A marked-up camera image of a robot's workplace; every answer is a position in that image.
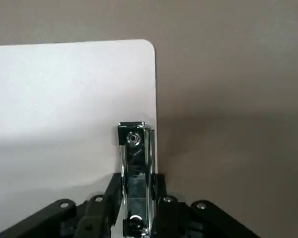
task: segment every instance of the white card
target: white card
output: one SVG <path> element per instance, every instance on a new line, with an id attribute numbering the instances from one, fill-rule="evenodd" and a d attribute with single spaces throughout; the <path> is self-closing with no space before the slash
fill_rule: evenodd
<path id="1" fill-rule="evenodd" d="M 156 127 L 146 40 L 0 46 L 0 231 L 120 171 L 117 124 Z"/>

